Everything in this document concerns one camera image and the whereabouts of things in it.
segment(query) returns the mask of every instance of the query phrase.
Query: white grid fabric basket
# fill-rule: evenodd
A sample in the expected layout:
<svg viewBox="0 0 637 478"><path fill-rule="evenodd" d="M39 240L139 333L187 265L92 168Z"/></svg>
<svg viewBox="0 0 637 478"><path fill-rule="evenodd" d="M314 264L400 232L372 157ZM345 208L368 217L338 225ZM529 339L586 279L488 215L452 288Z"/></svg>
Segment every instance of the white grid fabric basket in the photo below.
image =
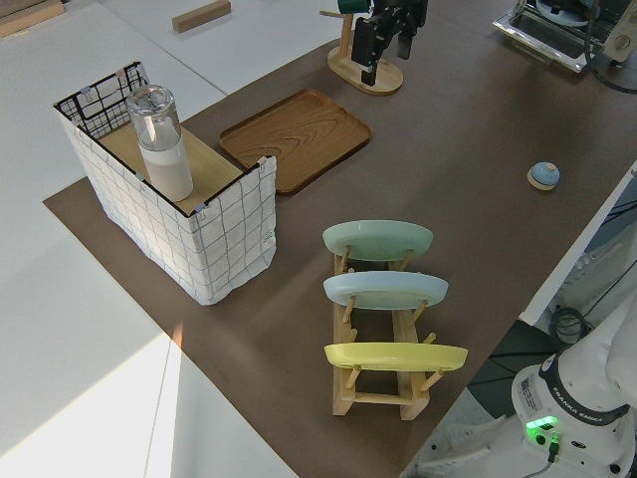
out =
<svg viewBox="0 0 637 478"><path fill-rule="evenodd" d="M199 304L215 304L272 262L276 159L262 157L184 215L98 143L128 122L125 98L145 83L142 64L133 63L55 108L108 218Z"/></svg>

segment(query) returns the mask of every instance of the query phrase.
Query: light blue plate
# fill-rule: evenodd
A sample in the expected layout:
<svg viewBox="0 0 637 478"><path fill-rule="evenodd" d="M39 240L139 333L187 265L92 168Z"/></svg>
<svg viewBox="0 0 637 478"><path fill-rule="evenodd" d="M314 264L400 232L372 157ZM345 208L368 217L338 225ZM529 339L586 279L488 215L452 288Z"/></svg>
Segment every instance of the light blue plate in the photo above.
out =
<svg viewBox="0 0 637 478"><path fill-rule="evenodd" d="M330 277L322 283L332 302L346 306L356 296L357 309L377 311L418 309L441 302L449 284L437 277L413 272L352 272Z"/></svg>
<svg viewBox="0 0 637 478"><path fill-rule="evenodd" d="M429 249L434 239L426 227L409 222L364 220L343 222L322 233L329 251L338 256L349 246L349 258L356 261L400 261L413 251L413 257Z"/></svg>

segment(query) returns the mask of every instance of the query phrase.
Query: brown tabletop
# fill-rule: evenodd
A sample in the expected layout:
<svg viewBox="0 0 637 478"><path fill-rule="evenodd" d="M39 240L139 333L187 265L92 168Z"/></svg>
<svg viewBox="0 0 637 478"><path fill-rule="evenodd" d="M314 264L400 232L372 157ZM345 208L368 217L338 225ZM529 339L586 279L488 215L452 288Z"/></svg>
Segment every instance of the brown tabletop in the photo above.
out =
<svg viewBox="0 0 637 478"><path fill-rule="evenodd" d="M185 122L219 150L224 129L313 88L372 129L363 149L277 199L272 266L216 306L198 306L114 225L94 218L95 202L73 206L78 194L90 195L86 182L48 201L167 332L183 323L183 350L304 478L397 476L635 160L635 98L514 49L491 25L512 6L431 2L411 59L385 54L405 76L393 96L367 96L330 72L333 43ZM551 192L527 182L543 160L561 171ZM331 342L331 303L322 281L332 259L321 233L363 218L434 232L411 270L450 289L418 323L419 336L434 331L439 344L469 350L412 422L391 405L356 403L347 416L331 416L322 350ZM380 331L382 322L368 326Z"/></svg>

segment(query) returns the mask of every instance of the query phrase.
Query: small round blue object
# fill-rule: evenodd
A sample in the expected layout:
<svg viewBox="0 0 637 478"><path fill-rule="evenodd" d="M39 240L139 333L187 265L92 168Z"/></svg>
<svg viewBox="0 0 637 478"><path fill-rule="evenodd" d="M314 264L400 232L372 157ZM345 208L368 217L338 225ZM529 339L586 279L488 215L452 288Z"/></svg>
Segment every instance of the small round blue object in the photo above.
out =
<svg viewBox="0 0 637 478"><path fill-rule="evenodd" d="M557 186L559 169L552 162L539 162L529 169L527 179L537 189L550 191Z"/></svg>

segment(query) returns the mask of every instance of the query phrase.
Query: white liquid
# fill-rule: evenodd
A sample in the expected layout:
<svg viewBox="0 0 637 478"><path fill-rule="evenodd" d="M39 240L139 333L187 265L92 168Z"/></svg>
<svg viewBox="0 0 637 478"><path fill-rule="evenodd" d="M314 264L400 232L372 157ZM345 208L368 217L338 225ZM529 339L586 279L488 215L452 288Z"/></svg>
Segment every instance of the white liquid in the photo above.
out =
<svg viewBox="0 0 637 478"><path fill-rule="evenodd" d="M151 151L142 146L139 149L150 183L164 196L177 202L192 192L192 175L183 138L166 151Z"/></svg>

